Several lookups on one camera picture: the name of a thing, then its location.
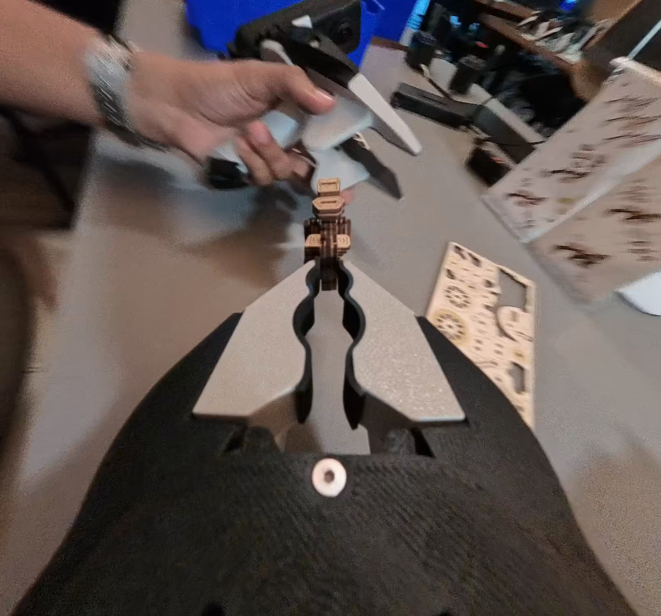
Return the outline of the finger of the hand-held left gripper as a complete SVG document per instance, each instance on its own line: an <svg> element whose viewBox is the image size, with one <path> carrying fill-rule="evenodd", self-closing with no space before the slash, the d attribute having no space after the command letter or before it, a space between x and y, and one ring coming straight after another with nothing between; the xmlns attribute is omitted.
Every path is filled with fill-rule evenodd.
<svg viewBox="0 0 661 616"><path fill-rule="evenodd" d="M376 130L402 148L402 127L392 110L383 119L354 104L341 104L326 116L311 116L302 131L302 145L315 162L311 190L317 192L323 179L338 179L341 191L372 180L393 199L401 199L397 175L361 141L361 133Z"/></svg>
<svg viewBox="0 0 661 616"><path fill-rule="evenodd" d="M359 67L330 39L263 40L260 43L260 58L265 62L298 65L317 88L330 94L335 101L329 112L319 115L285 102L265 114L262 122L283 149L293 148L297 142L302 143L302 131L311 116L329 115L341 104L360 105L383 119L390 110L396 113ZM422 146L406 122L400 119L403 147L394 145L409 154L418 155Z"/></svg>

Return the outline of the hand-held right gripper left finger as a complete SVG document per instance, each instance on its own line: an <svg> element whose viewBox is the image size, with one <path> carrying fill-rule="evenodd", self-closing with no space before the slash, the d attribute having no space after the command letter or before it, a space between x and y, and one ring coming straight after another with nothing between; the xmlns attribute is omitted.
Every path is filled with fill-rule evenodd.
<svg viewBox="0 0 661 616"><path fill-rule="evenodd" d="M317 264L308 262L247 306L192 415L267 430L285 451L288 432L307 420L313 404L306 336L316 295Z"/></svg>

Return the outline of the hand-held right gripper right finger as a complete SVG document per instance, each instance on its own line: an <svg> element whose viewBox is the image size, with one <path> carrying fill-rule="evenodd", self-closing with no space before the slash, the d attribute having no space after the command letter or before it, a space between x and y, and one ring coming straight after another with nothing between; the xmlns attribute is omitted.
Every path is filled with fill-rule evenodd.
<svg viewBox="0 0 661 616"><path fill-rule="evenodd" d="M385 433L466 422L414 312L348 261L338 266L338 290L351 337L343 385L350 427Z"/></svg>

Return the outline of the wooden parts sheet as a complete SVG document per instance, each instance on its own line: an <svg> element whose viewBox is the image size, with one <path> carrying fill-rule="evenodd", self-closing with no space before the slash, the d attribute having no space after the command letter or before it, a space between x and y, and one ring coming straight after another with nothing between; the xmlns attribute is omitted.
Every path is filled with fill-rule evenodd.
<svg viewBox="0 0 661 616"><path fill-rule="evenodd" d="M500 389L534 429L534 282L449 242L426 319Z"/></svg>

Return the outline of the wooden model assembly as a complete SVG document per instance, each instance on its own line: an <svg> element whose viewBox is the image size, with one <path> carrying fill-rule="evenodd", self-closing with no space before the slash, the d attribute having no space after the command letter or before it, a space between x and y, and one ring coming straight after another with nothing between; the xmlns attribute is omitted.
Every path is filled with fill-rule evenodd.
<svg viewBox="0 0 661 616"><path fill-rule="evenodd" d="M345 216L346 201L341 180L320 178L311 204L312 216L303 224L303 262L318 265L321 289L336 290L340 260L351 248L351 221Z"/></svg>

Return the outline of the person's left forearm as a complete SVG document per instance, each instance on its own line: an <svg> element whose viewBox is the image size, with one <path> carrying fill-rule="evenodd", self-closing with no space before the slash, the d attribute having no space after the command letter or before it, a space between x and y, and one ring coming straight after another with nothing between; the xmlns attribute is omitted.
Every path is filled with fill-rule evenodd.
<svg viewBox="0 0 661 616"><path fill-rule="evenodd" d="M102 34L32 0L1 0L1 104L99 126L87 51Z"/></svg>

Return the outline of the person's left hand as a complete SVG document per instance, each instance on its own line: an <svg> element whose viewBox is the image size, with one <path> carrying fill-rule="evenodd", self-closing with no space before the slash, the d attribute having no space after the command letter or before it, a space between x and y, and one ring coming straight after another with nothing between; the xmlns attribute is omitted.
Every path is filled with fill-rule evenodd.
<svg viewBox="0 0 661 616"><path fill-rule="evenodd" d="M257 186L302 180L307 173L302 158L281 148L261 121L280 103L322 115L334 108L335 99L297 66L176 60L140 52L126 102L140 136L199 163L230 141Z"/></svg>

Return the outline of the black cylindrical object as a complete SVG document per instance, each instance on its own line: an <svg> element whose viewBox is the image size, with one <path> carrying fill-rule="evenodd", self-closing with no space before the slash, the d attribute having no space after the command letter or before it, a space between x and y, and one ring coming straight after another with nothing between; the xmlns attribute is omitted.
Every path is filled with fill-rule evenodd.
<svg viewBox="0 0 661 616"><path fill-rule="evenodd" d="M480 78L486 61L473 54L463 56L456 64L454 74L450 79L450 91L464 95Z"/></svg>
<svg viewBox="0 0 661 616"><path fill-rule="evenodd" d="M412 35L405 62L409 68L421 72L429 68L437 50L437 38L432 33L418 30Z"/></svg>

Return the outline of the black rectangular box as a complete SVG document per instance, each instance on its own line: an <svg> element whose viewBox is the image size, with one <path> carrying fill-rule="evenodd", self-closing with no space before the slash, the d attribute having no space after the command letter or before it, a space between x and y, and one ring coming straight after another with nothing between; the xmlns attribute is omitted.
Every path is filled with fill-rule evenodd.
<svg viewBox="0 0 661 616"><path fill-rule="evenodd" d="M487 139L476 139L465 165L487 187L503 179L515 166L535 150L533 144L498 144Z"/></svg>

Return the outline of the wooden workbench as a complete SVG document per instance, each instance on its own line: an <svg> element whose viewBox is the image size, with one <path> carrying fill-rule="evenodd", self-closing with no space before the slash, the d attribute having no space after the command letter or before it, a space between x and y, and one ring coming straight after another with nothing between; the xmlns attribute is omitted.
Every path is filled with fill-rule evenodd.
<svg viewBox="0 0 661 616"><path fill-rule="evenodd" d="M541 39L533 39L522 32L521 21L535 19L534 10L509 1L464 0L471 7L476 21L490 35L495 44L503 44L510 51L520 50L538 56L552 64L569 77L574 92L584 100L589 99L607 77L609 68L600 68L588 61L579 51L576 58L568 59L564 52L554 52L544 45Z"/></svg>

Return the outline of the silver wristwatch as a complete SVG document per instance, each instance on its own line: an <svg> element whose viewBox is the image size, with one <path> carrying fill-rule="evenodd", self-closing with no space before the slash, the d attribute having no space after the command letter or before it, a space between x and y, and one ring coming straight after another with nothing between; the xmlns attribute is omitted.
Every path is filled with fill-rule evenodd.
<svg viewBox="0 0 661 616"><path fill-rule="evenodd" d="M143 143L128 113L128 89L134 51L111 34L98 38L85 53L88 85L105 127L124 142Z"/></svg>

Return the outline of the folded instruction sheet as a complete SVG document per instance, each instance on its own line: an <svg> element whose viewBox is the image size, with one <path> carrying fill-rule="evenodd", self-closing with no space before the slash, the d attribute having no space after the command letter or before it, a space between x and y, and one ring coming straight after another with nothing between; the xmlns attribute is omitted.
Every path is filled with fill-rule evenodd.
<svg viewBox="0 0 661 616"><path fill-rule="evenodd" d="M597 96L484 195L583 304L660 271L660 72L612 64Z"/></svg>

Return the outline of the white paper sheet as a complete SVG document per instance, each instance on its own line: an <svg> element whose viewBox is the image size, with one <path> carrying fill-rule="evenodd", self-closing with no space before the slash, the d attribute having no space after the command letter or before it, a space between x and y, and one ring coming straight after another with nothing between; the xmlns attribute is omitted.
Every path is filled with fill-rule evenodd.
<svg viewBox="0 0 661 616"><path fill-rule="evenodd" d="M660 272L646 275L617 289L617 294L634 309L660 317Z"/></svg>

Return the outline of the olive green shirt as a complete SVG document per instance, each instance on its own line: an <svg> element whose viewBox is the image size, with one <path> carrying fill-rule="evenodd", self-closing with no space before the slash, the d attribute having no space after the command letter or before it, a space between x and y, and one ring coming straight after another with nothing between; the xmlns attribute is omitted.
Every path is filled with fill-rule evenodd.
<svg viewBox="0 0 661 616"><path fill-rule="evenodd" d="M73 221L92 131L1 106L1 455L5 455L34 329L34 294L17 235Z"/></svg>

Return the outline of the black board with beige frame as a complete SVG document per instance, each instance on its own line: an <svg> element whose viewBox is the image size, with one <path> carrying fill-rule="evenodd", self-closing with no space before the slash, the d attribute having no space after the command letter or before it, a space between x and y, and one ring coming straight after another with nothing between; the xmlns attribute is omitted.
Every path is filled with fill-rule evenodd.
<svg viewBox="0 0 661 616"><path fill-rule="evenodd" d="M660 70L660 0L594 0L590 17L607 24L586 50L590 63L607 69L627 57Z"/></svg>

